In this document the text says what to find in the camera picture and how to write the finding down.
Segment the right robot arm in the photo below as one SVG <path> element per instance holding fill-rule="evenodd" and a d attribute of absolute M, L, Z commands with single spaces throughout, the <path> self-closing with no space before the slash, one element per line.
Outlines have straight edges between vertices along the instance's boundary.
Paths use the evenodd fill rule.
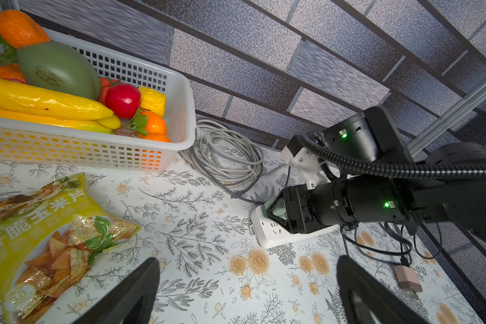
<path fill-rule="evenodd" d="M 289 234 L 341 234 L 360 224 L 452 222 L 486 243 L 486 148 L 454 143 L 414 162 L 389 112 L 370 107 L 316 134 L 296 135 L 282 151 L 304 184 L 257 209 Z"/>

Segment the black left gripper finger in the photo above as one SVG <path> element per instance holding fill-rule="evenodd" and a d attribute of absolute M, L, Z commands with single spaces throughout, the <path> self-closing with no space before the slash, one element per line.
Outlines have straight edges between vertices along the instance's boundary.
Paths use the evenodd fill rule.
<path fill-rule="evenodd" d="M 160 280 L 159 261 L 148 258 L 75 323 L 148 323 Z"/>

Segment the green charger plug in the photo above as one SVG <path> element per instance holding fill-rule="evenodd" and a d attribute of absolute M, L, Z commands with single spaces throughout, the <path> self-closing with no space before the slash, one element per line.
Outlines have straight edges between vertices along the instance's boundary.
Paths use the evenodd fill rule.
<path fill-rule="evenodd" d="M 270 198 L 263 205 L 264 216 L 267 219 L 275 221 L 276 223 L 284 223 L 287 219 L 286 207 L 284 205 L 284 198 L 281 194 Z"/>

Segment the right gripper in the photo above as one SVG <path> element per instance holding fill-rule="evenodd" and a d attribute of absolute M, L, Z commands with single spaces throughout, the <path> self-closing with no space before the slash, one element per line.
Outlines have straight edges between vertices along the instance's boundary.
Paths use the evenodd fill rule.
<path fill-rule="evenodd" d="M 266 217 L 286 221 L 291 234 L 311 234 L 327 228 L 315 217 L 305 185 L 289 186 L 271 199 Z M 342 255 L 337 262 L 337 283 L 349 323 L 426 323 L 355 260 Z"/>

